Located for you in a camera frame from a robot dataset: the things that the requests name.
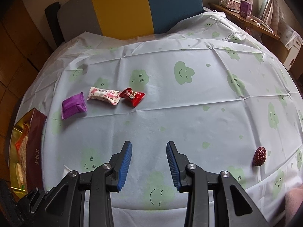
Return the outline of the pink white candy bar wrapper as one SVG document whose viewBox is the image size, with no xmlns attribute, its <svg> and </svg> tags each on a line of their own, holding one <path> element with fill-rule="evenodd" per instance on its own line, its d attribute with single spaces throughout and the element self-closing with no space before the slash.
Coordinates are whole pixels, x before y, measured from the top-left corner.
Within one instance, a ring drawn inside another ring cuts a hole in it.
<svg viewBox="0 0 303 227">
<path fill-rule="evenodd" d="M 116 106 L 120 101 L 120 92 L 116 90 L 91 87 L 87 100 L 100 100 Z"/>
</svg>

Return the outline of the red candy wrapper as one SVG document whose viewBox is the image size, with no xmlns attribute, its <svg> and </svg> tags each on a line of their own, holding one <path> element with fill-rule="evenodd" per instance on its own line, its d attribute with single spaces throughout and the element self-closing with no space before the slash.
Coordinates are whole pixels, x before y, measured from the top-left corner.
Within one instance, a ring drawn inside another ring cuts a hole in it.
<svg viewBox="0 0 303 227">
<path fill-rule="evenodd" d="M 129 100 L 132 107 L 136 107 L 143 100 L 145 93 L 133 91 L 132 88 L 126 88 L 119 93 L 119 96 Z"/>
</svg>

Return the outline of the orange snack packet in box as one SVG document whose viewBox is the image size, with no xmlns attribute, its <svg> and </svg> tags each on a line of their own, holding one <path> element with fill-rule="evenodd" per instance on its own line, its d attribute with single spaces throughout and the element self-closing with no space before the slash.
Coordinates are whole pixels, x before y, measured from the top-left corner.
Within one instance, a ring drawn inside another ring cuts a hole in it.
<svg viewBox="0 0 303 227">
<path fill-rule="evenodd" d="M 26 170 L 26 149 L 27 141 L 29 135 L 29 127 L 27 124 L 23 123 L 23 131 L 20 138 L 15 143 L 15 147 L 19 156 L 19 163 L 23 170 Z"/>
</svg>

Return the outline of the white tablecloth green clouds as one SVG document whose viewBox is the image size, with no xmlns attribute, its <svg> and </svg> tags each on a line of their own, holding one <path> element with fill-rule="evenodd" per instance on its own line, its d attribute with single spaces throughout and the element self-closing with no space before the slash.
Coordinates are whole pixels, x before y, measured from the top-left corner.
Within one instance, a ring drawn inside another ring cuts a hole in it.
<svg viewBox="0 0 303 227">
<path fill-rule="evenodd" d="M 145 96 L 114 106 L 87 100 L 91 87 Z M 81 92 L 87 112 L 63 120 L 62 101 Z M 300 92 L 275 55 L 220 12 L 133 40 L 82 33 L 49 57 L 18 117 L 33 108 L 47 117 L 45 189 L 132 143 L 125 186 L 111 196 L 115 226 L 184 225 L 187 194 L 173 185 L 169 141 L 204 170 L 231 172 L 272 226 L 285 216 L 285 194 L 302 185 Z M 266 161 L 254 166 L 259 147 Z"/>
</svg>

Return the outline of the yellow blue grey sofa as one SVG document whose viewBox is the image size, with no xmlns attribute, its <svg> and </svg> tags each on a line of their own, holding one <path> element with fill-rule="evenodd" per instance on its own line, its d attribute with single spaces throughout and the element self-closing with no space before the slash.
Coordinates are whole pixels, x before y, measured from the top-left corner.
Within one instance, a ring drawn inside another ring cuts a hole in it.
<svg viewBox="0 0 303 227">
<path fill-rule="evenodd" d="M 69 0 L 45 9 L 58 46 L 85 31 L 119 40 L 162 34 L 202 12 L 202 0 Z"/>
</svg>

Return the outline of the dried red jujube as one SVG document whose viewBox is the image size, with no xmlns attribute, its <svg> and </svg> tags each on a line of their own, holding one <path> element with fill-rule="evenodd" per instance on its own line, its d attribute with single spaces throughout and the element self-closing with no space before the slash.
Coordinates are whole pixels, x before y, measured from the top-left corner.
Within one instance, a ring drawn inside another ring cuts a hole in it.
<svg viewBox="0 0 303 227">
<path fill-rule="evenodd" d="M 267 157 L 267 151 L 264 147 L 259 147 L 253 156 L 253 165 L 261 166 L 265 163 Z"/>
</svg>

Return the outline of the dark red gold gift box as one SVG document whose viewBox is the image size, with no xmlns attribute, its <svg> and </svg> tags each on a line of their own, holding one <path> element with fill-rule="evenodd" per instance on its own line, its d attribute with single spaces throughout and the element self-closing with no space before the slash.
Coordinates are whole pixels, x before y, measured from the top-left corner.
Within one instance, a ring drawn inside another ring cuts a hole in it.
<svg viewBox="0 0 303 227">
<path fill-rule="evenodd" d="M 36 187 L 43 188 L 42 181 L 42 131 L 46 116 L 36 108 L 27 112 L 14 125 L 9 148 L 9 171 L 11 188 L 15 195 L 21 199 Z M 29 127 L 29 135 L 26 149 L 26 190 L 22 191 L 18 185 L 15 166 L 19 162 L 19 156 L 15 147 L 15 143 L 20 138 L 23 131 L 23 123 Z"/>
</svg>

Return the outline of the purple small box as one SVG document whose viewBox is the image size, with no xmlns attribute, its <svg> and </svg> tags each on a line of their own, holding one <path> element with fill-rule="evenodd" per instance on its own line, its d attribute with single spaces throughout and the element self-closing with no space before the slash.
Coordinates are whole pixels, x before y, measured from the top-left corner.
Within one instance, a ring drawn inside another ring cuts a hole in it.
<svg viewBox="0 0 303 227">
<path fill-rule="evenodd" d="M 252 6 L 246 1 L 241 1 L 240 3 L 240 16 L 249 19 L 251 16 Z"/>
</svg>

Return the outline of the white green packet in box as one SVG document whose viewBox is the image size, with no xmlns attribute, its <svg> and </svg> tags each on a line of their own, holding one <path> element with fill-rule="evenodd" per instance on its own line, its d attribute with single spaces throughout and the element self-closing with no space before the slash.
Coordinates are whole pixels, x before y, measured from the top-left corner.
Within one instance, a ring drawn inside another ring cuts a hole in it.
<svg viewBox="0 0 303 227">
<path fill-rule="evenodd" d="M 26 169 L 21 163 L 17 163 L 15 166 L 15 172 L 17 182 L 22 191 L 26 190 Z"/>
</svg>

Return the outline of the purple snack packet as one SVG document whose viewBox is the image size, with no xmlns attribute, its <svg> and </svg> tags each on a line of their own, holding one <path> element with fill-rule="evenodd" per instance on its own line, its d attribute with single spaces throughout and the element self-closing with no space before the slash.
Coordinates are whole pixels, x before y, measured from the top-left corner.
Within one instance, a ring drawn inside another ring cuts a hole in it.
<svg viewBox="0 0 303 227">
<path fill-rule="evenodd" d="M 77 114 L 87 112 L 86 103 L 84 100 L 83 92 L 71 96 L 62 101 L 62 119 L 68 119 L 69 117 Z"/>
</svg>

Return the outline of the wooden side shelf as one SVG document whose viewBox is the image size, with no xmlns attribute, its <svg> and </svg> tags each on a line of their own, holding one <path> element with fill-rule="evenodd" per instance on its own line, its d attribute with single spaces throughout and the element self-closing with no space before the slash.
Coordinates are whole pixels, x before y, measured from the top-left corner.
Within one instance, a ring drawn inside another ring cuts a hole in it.
<svg viewBox="0 0 303 227">
<path fill-rule="evenodd" d="M 228 10 L 228 9 L 224 8 L 223 6 L 220 6 L 218 4 L 209 3 L 209 7 L 212 10 L 217 10 L 217 11 L 220 11 L 220 12 L 224 12 L 226 14 L 226 16 L 229 16 L 233 20 L 238 21 L 245 28 L 246 27 L 252 28 L 255 31 L 266 34 L 267 36 L 269 36 L 269 37 L 271 37 L 275 40 L 280 40 L 280 37 L 276 33 L 271 31 L 266 26 L 262 25 L 261 22 L 256 22 L 256 21 L 253 21 L 252 19 L 245 19 L 244 17 L 241 17 L 238 13 L 232 12 L 231 10 Z"/>
</svg>

